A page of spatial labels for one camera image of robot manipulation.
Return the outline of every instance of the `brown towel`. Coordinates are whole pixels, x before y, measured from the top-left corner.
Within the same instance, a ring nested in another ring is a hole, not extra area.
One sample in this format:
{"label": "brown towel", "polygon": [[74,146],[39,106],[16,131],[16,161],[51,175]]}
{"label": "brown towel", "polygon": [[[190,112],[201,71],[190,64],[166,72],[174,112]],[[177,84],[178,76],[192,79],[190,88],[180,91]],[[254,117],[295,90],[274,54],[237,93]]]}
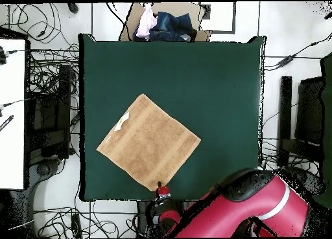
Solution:
{"label": "brown towel", "polygon": [[118,122],[97,150],[154,191],[158,181],[166,185],[171,180],[200,139],[144,94],[137,97],[127,113],[129,118],[121,121],[120,130],[114,130]]}

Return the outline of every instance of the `towel label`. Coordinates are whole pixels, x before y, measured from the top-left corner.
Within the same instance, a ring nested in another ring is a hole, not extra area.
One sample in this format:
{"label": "towel label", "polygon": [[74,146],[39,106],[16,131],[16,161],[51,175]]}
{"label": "towel label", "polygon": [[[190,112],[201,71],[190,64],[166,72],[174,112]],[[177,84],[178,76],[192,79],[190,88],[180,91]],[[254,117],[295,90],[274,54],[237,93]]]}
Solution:
{"label": "towel label", "polygon": [[129,112],[125,113],[125,114],[120,118],[119,122],[117,123],[117,125],[116,125],[115,128],[114,128],[114,131],[118,131],[118,130],[120,130],[120,129],[121,129],[121,126],[122,126],[122,124],[123,124],[123,122],[124,122],[125,120],[128,120],[128,118],[129,118]]}

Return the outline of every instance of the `green tablecloth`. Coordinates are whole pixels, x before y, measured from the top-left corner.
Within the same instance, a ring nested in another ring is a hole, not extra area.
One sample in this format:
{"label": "green tablecloth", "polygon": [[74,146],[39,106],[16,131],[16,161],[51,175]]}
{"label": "green tablecloth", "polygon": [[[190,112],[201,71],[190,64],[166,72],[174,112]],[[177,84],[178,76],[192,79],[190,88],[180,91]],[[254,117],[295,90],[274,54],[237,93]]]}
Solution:
{"label": "green tablecloth", "polygon": [[96,151],[142,93],[202,140],[168,184],[174,199],[200,199],[229,174],[257,166],[262,42],[97,42],[80,35],[81,199],[154,197]]}

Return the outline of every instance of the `clothing pile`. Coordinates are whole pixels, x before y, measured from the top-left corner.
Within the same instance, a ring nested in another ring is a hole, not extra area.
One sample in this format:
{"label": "clothing pile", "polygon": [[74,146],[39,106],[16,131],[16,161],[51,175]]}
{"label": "clothing pile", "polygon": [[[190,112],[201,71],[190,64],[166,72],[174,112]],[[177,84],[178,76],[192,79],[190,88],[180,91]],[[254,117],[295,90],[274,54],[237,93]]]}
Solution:
{"label": "clothing pile", "polygon": [[154,14],[147,6],[139,25],[133,33],[134,41],[193,41],[197,31],[193,29],[189,14],[174,17],[170,13]]}

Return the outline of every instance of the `white table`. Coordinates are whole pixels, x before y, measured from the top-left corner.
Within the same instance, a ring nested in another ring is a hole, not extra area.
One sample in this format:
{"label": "white table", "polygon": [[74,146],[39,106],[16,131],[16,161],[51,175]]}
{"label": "white table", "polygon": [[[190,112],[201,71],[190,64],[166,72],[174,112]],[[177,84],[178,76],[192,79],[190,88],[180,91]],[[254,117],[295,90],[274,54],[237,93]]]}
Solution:
{"label": "white table", "polygon": [[[24,40],[0,39],[5,51],[24,50]],[[25,53],[11,54],[5,65],[0,65],[0,104],[24,99]],[[0,131],[0,188],[23,189],[24,176],[24,107],[18,102],[2,110],[0,125],[9,116],[14,119]]]}

